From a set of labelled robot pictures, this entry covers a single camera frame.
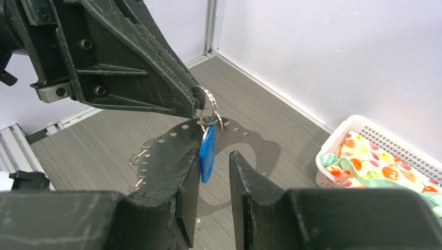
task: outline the gray floor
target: gray floor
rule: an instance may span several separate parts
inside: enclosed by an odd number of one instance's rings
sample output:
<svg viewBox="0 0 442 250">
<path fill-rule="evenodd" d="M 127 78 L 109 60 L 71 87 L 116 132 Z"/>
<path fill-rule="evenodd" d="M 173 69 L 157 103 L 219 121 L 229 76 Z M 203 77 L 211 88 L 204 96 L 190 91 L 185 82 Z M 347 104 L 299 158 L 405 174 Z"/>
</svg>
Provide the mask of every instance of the gray floor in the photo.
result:
<svg viewBox="0 0 442 250">
<path fill-rule="evenodd" d="M 329 134 L 219 58 L 191 69 L 214 94 L 222 116 L 259 132 L 282 147 L 270 179 L 282 188 L 316 187 L 314 157 Z M 128 158 L 147 140 L 184 119 L 140 112 L 102 111 L 32 145 L 57 190 L 116 190 L 128 193 L 136 169 Z M 251 164 L 253 150 L 231 146 L 216 158 L 211 181 L 200 186 L 212 205 L 229 200 L 228 154 L 237 148 Z M 197 220 L 194 249 L 235 249 L 230 207 Z"/>
</svg>

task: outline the floral cloth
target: floral cloth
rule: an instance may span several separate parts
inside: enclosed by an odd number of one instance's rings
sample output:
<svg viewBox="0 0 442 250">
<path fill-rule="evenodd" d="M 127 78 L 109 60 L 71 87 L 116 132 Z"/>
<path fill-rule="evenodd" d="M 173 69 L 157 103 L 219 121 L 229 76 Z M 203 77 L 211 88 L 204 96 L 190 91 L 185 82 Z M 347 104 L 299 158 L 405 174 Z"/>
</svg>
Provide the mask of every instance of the floral cloth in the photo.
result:
<svg viewBox="0 0 442 250">
<path fill-rule="evenodd" d="M 348 133 L 335 154 L 338 158 L 349 159 L 355 173 L 364 180 L 386 179 L 416 192 L 442 193 L 438 183 L 353 131 Z M 346 188 L 364 187 L 352 171 L 343 170 L 338 164 L 325 168 Z"/>
</svg>

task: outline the metal plate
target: metal plate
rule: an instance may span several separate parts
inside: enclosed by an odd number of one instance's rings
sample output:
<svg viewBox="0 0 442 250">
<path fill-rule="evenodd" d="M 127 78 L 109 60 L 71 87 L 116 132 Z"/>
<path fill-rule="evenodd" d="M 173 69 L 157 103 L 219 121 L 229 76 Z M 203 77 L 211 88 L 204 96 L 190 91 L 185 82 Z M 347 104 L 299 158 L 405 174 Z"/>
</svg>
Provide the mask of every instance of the metal plate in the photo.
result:
<svg viewBox="0 0 442 250">
<path fill-rule="evenodd" d="M 280 145 L 263 139 L 259 133 L 244 128 L 232 119 L 222 118 L 222 120 L 224 130 L 221 137 L 216 140 L 216 154 L 237 143 L 249 144 L 255 152 L 256 170 L 259 173 L 265 173 L 268 178 L 275 169 L 281 154 Z M 201 146 L 203 131 L 198 121 L 198 118 L 187 120 L 167 133 L 143 144 L 141 152 L 144 148 L 150 147 L 151 149 L 141 155 L 138 160 L 138 179 L 144 178 L 141 184 L 154 180 L 167 169 L 175 166 L 191 148 Z M 215 126 L 215 128 L 218 135 L 219 127 Z M 230 201 L 214 206 L 199 195 L 198 216 L 208 215 L 228 206 L 230 206 Z"/>
</svg>

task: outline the gray table surface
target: gray table surface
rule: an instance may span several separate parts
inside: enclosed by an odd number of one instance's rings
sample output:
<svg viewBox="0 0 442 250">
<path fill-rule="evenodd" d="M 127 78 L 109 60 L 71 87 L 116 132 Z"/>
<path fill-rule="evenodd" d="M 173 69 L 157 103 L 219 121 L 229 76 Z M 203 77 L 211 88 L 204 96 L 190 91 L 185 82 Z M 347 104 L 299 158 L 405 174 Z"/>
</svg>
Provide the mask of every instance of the gray table surface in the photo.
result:
<svg viewBox="0 0 442 250">
<path fill-rule="evenodd" d="M 219 58 L 190 70 L 216 97 L 219 112 L 282 147 L 270 179 L 284 189 L 313 188 L 314 157 L 329 134 Z M 150 113 L 104 110 L 31 145 L 57 190 L 115 190 L 136 182 L 129 157 L 147 140 L 185 119 Z M 236 144 L 216 158 L 202 197 L 212 205 L 230 200 L 228 154 L 240 150 L 255 164 L 249 145 Z M 235 249 L 231 208 L 197 219 L 194 249 Z"/>
</svg>

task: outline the keychain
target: keychain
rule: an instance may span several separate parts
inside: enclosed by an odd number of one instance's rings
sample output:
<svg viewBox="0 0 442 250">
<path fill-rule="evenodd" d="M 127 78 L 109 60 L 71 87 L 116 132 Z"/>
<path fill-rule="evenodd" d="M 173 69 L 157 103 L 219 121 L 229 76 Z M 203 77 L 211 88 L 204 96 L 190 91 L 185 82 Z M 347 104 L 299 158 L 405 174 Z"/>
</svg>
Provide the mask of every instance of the keychain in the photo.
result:
<svg viewBox="0 0 442 250">
<path fill-rule="evenodd" d="M 213 164 L 215 162 L 215 155 L 216 155 L 215 140 L 218 139 L 223 133 L 223 121 L 218 113 L 218 107 L 216 105 L 216 100 L 213 97 L 213 95 L 204 87 L 198 86 L 198 88 L 202 89 L 206 93 L 210 103 L 212 104 L 211 109 L 205 108 L 201 111 L 199 118 L 201 129 L 204 132 L 203 139 L 201 142 L 200 153 L 199 153 L 201 182 L 207 183 L 210 178 L 210 175 L 212 174 Z M 204 122 L 204 117 L 202 116 L 202 114 L 207 109 L 212 111 L 212 116 L 207 117 L 208 122 Z M 217 137 L 215 137 L 214 124 L 218 124 L 220 127 L 219 135 Z"/>
</svg>

